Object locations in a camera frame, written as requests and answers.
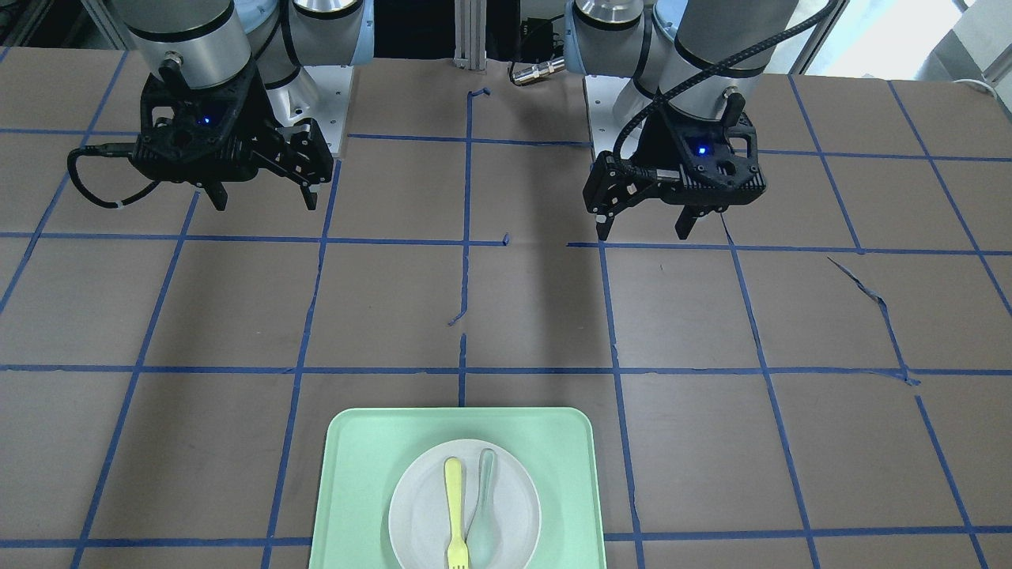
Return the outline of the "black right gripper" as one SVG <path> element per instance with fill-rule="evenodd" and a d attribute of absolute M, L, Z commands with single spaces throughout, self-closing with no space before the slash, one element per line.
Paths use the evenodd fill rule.
<path fill-rule="evenodd" d="M 312 118 L 283 126 L 274 117 L 253 61 L 221 85 L 192 88 L 180 55 L 166 55 L 142 88 L 141 129 L 131 165 L 151 180 L 205 185 L 224 212 L 223 183 L 245 183 L 260 170 L 292 180 L 308 210 L 329 183 L 334 158 Z"/>

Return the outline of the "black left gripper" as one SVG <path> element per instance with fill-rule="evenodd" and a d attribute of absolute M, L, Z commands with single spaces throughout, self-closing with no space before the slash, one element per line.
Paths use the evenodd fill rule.
<path fill-rule="evenodd" d="M 716 120 L 661 107 L 644 120 L 629 158 L 610 150 L 597 155 L 584 204 L 596 215 L 599 241 L 608 240 L 618 213 L 644 199 L 683 205 L 675 231 L 679 240 L 687 240 L 702 209 L 724 210 L 761 197 L 768 183 L 758 161 L 755 126 L 742 94 L 730 94 L 729 104 Z"/>

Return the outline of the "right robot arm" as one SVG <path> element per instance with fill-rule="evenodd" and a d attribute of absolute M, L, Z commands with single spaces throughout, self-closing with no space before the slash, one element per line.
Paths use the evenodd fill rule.
<path fill-rule="evenodd" d="M 149 76 L 140 129 L 115 151 L 155 187 L 187 183 L 225 209 L 225 185 L 261 171 L 308 209 L 334 172 L 311 67 L 375 55 L 372 1 L 115 1 Z"/>

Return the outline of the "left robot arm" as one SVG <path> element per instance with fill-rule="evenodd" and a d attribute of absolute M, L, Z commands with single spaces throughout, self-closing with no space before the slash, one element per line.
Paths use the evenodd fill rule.
<path fill-rule="evenodd" d="M 622 77 L 617 139 L 594 160 L 582 195 L 600 240 L 644 199 L 681 206 L 686 239 L 698 217 L 766 191 L 757 133 L 745 112 L 770 50 L 748 55 L 669 100 L 666 94 L 731 55 L 787 29 L 795 1 L 570 1 L 568 70 Z"/>

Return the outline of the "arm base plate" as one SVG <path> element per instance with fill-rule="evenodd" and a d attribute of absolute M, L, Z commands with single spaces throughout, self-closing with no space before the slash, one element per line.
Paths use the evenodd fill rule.
<path fill-rule="evenodd" d="M 593 154 L 611 151 L 622 127 L 651 103 L 651 97 L 625 77 L 589 75 L 584 87 Z"/>
<path fill-rule="evenodd" d="M 355 71 L 350 66 L 301 68 L 288 83 L 267 90 L 275 118 L 283 126 L 314 119 L 332 156 L 341 157 Z"/>

